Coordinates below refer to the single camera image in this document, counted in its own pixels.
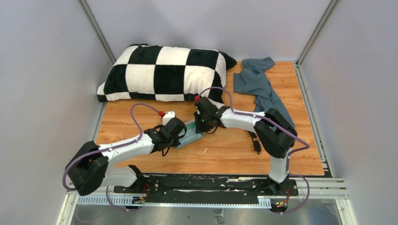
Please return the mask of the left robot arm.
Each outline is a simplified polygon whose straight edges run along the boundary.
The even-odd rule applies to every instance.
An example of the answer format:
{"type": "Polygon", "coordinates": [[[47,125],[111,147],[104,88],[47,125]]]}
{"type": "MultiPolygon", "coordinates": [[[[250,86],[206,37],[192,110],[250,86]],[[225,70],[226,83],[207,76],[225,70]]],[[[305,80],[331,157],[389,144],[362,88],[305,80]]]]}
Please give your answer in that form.
{"type": "Polygon", "coordinates": [[[123,186],[131,193],[143,190],[144,181],[131,167],[115,167],[122,161],[155,152],[168,153],[170,147],[179,145],[181,133],[186,132],[186,125],[178,118],[172,118],[166,125],[157,125],[130,139],[111,144],[97,145],[94,141],[86,142],[65,168],[62,178],[64,187],[69,177],[81,196],[89,195],[100,187],[123,186]]]}

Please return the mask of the black sunglasses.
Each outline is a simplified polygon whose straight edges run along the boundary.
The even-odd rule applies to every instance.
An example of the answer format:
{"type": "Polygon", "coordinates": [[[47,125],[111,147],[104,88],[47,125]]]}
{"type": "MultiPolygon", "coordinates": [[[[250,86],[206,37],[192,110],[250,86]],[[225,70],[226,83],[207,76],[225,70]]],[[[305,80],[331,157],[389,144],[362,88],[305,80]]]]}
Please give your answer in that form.
{"type": "Polygon", "coordinates": [[[259,140],[258,140],[257,135],[256,135],[254,132],[250,132],[250,131],[248,131],[248,133],[249,133],[249,135],[250,135],[250,137],[251,137],[251,139],[252,139],[254,151],[255,151],[257,154],[261,154],[261,144],[260,144],[260,142],[259,142],[259,140]]]}

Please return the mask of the black white checkered pillow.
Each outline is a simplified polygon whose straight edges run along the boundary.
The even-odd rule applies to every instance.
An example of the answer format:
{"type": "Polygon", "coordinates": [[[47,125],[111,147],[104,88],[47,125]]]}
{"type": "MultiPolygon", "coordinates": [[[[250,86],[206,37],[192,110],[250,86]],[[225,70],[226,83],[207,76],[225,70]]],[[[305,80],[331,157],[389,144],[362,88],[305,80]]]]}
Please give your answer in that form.
{"type": "Polygon", "coordinates": [[[144,99],[193,101],[197,95],[216,106],[224,104],[227,70],[237,61],[212,49],[148,44],[127,47],[97,89],[99,102],[144,99]]]}

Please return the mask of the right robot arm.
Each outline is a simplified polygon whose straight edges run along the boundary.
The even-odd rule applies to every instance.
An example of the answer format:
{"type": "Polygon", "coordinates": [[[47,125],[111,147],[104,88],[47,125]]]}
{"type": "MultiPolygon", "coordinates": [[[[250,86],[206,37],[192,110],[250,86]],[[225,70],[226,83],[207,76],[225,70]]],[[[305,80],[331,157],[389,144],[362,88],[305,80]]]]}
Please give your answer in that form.
{"type": "Polygon", "coordinates": [[[265,151],[270,155],[268,189],[273,195],[281,195],[287,189],[288,153],[294,146],[297,132],[276,110],[246,112],[228,106],[215,106],[207,97],[195,97],[194,113],[196,133],[217,128],[237,128],[255,133],[265,151]]]}

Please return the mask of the grey glasses case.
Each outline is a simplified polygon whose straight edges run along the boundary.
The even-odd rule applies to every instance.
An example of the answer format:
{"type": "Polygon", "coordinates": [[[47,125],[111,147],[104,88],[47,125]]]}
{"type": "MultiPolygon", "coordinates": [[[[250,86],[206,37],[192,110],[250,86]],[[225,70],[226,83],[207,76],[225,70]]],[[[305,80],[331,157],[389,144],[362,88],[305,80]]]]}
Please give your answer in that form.
{"type": "Polygon", "coordinates": [[[176,149],[182,148],[192,142],[195,142],[204,137],[203,133],[196,133],[195,120],[185,122],[186,130],[182,130],[179,134],[180,144],[176,146],[176,149]]]}

